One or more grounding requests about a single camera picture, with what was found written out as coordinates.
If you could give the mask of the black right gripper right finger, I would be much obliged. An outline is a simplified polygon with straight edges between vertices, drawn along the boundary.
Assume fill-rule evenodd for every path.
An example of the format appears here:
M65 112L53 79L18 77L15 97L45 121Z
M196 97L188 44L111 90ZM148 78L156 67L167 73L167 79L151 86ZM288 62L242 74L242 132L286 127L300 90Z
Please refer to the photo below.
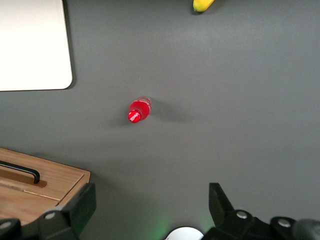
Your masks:
M210 183L208 207L214 227L204 240L318 240L320 222L275 216L263 222L243 209L234 209L219 183Z

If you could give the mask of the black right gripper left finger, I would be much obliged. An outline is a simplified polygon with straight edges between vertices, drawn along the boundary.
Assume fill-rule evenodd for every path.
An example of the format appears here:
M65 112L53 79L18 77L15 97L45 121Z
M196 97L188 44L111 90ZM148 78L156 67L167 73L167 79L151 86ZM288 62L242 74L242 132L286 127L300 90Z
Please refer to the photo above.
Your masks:
M63 206L46 210L22 225L18 218L0 221L2 240L78 240L97 208L96 185L86 183Z

